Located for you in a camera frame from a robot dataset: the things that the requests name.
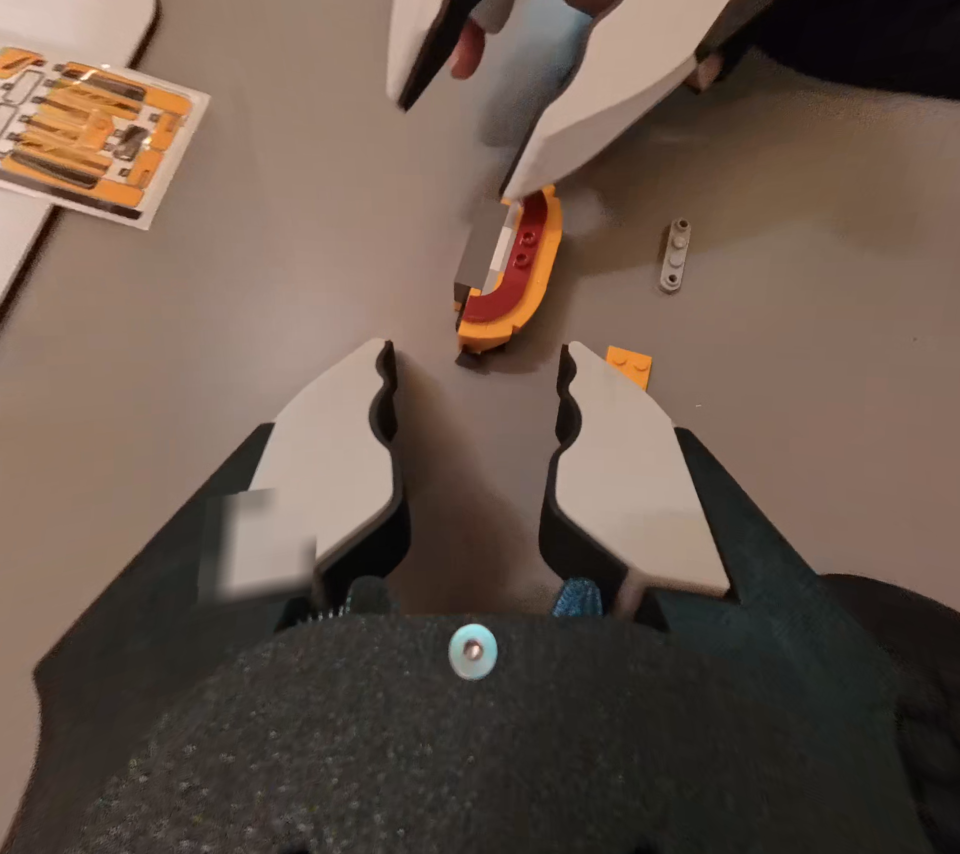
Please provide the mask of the orange lego plate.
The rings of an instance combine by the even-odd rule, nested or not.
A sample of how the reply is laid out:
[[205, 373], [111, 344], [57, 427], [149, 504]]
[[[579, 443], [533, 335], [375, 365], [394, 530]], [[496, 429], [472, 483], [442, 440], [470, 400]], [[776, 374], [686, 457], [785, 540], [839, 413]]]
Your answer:
[[622, 347], [609, 345], [606, 349], [606, 363], [619, 370], [642, 391], [649, 388], [653, 357]]

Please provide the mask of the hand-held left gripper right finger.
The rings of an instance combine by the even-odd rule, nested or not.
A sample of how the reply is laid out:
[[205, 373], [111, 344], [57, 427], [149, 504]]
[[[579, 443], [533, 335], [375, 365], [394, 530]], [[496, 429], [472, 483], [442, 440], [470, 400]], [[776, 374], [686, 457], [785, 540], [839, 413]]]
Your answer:
[[561, 348], [557, 393], [538, 532], [549, 568], [601, 600], [656, 588], [726, 598], [731, 581], [668, 414], [579, 341]]

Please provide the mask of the orange sticker sheet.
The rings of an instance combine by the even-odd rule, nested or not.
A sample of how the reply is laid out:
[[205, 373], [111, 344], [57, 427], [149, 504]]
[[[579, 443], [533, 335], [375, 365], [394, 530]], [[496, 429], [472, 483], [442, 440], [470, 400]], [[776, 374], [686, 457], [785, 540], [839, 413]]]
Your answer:
[[147, 231], [210, 96], [129, 69], [1, 45], [1, 185]]

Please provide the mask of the grey narrow lego plate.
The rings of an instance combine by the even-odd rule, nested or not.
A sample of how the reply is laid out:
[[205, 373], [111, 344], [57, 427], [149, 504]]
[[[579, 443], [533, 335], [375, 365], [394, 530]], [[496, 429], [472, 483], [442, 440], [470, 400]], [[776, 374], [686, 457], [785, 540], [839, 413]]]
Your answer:
[[665, 295], [678, 292], [690, 253], [691, 227], [684, 218], [672, 220], [663, 231], [658, 288]]

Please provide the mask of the curved orange dark red lego assembly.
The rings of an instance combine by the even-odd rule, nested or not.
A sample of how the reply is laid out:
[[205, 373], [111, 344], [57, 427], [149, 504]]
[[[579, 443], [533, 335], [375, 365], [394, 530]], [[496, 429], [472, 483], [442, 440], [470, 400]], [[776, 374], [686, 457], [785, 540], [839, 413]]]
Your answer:
[[533, 319], [563, 236], [554, 185], [494, 202], [473, 226], [454, 276], [457, 364], [476, 369]]

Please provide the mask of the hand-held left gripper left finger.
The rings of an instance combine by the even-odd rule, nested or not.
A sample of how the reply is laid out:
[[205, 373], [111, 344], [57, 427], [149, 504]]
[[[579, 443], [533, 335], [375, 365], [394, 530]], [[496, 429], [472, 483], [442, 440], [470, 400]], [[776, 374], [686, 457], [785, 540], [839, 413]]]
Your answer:
[[384, 579], [404, 560], [396, 360], [389, 339], [370, 339], [276, 417], [249, 488], [251, 574]]

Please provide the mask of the person's left forearm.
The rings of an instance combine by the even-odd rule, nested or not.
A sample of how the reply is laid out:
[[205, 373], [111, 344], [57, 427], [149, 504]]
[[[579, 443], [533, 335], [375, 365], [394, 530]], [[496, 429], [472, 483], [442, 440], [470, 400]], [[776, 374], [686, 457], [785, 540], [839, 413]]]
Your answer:
[[896, 742], [935, 852], [959, 851], [959, 614], [906, 588], [852, 574], [821, 577], [890, 657]]

